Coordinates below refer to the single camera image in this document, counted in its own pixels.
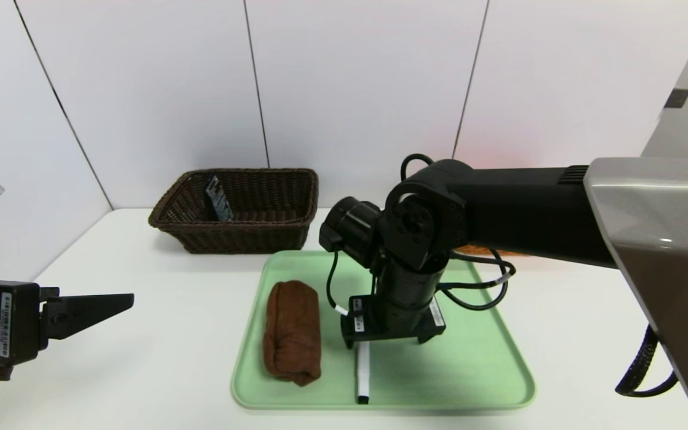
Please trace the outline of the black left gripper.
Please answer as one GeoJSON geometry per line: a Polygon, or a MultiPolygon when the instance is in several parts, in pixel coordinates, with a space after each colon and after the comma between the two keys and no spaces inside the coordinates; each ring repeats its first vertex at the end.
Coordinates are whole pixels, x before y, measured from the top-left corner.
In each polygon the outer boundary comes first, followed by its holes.
{"type": "Polygon", "coordinates": [[[65,340],[134,305],[132,293],[60,296],[57,287],[41,287],[40,312],[38,296],[35,283],[0,281],[0,371],[34,360],[52,339],[65,340]]]}

